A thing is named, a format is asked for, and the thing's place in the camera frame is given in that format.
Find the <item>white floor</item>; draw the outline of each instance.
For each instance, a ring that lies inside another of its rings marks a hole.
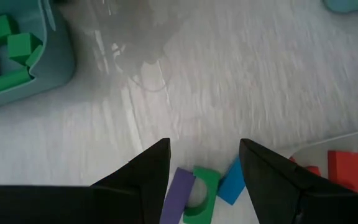
[[[89,185],[163,137],[172,169],[222,173],[251,138],[358,130],[358,12],[310,0],[67,0],[77,71],[0,107],[0,184]],[[191,198],[202,197],[197,184]],[[257,223],[245,191],[213,223]]]

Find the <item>gray floor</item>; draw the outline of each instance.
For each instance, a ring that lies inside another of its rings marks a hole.
[[[88,185],[163,137],[172,170],[224,172],[240,138],[290,146],[358,130],[358,12],[311,0],[76,0],[78,68],[0,107],[0,184]],[[191,203],[202,197],[197,185]],[[257,223],[245,191],[213,223]]]

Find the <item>purple foam block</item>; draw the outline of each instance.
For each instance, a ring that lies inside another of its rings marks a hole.
[[[196,177],[187,170],[177,168],[160,218],[160,224],[178,224],[189,199]]]

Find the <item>arch-shaped block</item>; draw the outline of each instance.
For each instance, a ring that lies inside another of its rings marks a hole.
[[[205,183],[207,194],[204,201],[193,208],[186,208],[183,214],[183,222],[189,224],[209,224],[214,212],[216,194],[221,174],[212,169],[195,166],[193,175]]]

